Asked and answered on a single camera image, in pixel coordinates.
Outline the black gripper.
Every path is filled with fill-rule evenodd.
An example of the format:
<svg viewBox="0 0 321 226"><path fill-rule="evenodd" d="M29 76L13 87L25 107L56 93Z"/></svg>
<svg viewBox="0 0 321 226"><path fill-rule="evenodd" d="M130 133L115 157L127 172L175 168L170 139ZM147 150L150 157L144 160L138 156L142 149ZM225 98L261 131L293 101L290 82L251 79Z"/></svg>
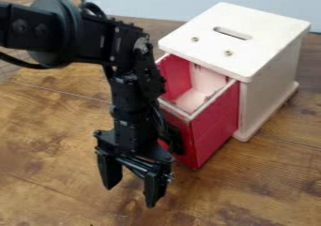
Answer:
<svg viewBox="0 0 321 226"><path fill-rule="evenodd" d="M122 149L115 145L112 130L96 130L94 137L98 169L106 189L111 190L122 181L122 167L126 166L138 177L144 178L146 206L154 208L172 180L171 153L158 143L138 151Z"/></svg>

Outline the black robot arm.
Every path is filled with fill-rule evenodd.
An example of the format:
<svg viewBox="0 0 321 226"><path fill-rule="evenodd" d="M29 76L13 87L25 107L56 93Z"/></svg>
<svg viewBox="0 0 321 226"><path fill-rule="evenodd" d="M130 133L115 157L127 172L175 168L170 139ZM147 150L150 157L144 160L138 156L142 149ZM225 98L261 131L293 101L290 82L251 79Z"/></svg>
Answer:
<svg viewBox="0 0 321 226"><path fill-rule="evenodd" d="M111 90L114 128L94 132L103 185L114 188L130 170L144 181L148 208L166 195L171 181L171 141L158 99L166 78L154 62L150 35L108 17L91 2L36 0L29 6L0 1L0 46L28 52L25 62L5 53L0 59L23 68L63 68L77 63L102 66Z"/></svg>

